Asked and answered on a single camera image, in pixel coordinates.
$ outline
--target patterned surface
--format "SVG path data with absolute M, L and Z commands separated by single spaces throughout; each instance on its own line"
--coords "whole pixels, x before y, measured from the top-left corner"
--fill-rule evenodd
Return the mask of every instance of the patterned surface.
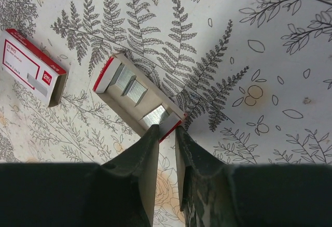
M 103 163 L 138 140 L 92 86 L 127 56 L 226 163 L 331 163 L 332 0 L 0 0 L 15 27 L 69 71 L 45 108 L 0 70 L 0 159 Z M 160 146 L 155 226 L 183 226 L 174 137 Z

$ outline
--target red and white box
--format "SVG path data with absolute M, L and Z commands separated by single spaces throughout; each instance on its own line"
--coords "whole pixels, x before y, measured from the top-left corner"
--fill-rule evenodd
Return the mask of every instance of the red and white box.
M 48 107 L 60 103 L 67 72 L 15 29 L 0 37 L 2 67 Z
M 123 66 L 129 69 L 133 79 L 146 89 L 138 103 L 124 95 L 126 89 L 122 90 L 113 83 L 119 68 Z M 159 124 L 160 142 L 186 117 L 185 113 L 123 54 L 113 54 L 110 57 L 101 70 L 93 91 L 139 136 L 143 136 L 149 128 L 144 121 L 145 117 L 162 106 L 167 116 Z

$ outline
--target staple box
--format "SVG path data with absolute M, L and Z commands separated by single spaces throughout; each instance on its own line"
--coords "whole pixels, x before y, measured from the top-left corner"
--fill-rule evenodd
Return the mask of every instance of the staple box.
M 60 103 L 67 72 L 15 29 L 0 36 L 2 67 L 48 107 Z
M 158 124 L 162 141 L 185 119 L 184 112 L 123 54 L 110 57 L 93 90 L 139 136 Z

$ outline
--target open staple box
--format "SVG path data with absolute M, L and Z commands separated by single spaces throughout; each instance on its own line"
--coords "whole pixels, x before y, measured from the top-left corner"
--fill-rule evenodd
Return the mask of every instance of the open staple box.
M 185 113 L 123 54 L 110 57 L 93 91 L 139 136 L 158 124 L 162 141 L 185 119 Z

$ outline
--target brand logo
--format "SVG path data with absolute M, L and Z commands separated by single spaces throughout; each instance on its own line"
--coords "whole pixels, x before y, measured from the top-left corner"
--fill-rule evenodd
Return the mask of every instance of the brand logo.
M 44 74 L 43 74 L 43 81 L 50 85 L 51 84 L 51 81 L 52 81 L 52 76 L 48 74 L 47 71 L 44 71 Z

